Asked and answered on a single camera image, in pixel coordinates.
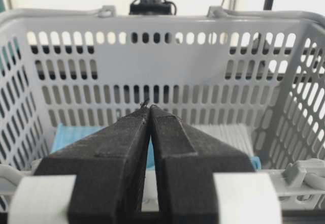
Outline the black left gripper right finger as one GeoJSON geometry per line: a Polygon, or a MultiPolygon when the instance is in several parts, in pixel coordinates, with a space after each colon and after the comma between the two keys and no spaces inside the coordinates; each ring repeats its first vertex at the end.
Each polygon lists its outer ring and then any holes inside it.
{"type": "Polygon", "coordinates": [[[249,156],[153,105],[160,212],[169,223],[281,223],[268,175],[249,156]]]}

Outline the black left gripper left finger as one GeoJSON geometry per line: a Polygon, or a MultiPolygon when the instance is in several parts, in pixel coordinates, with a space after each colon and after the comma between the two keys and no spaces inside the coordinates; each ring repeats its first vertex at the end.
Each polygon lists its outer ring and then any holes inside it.
{"type": "Polygon", "coordinates": [[[117,223],[141,208],[150,110],[114,124],[43,158],[23,177],[8,223],[117,223]]]}

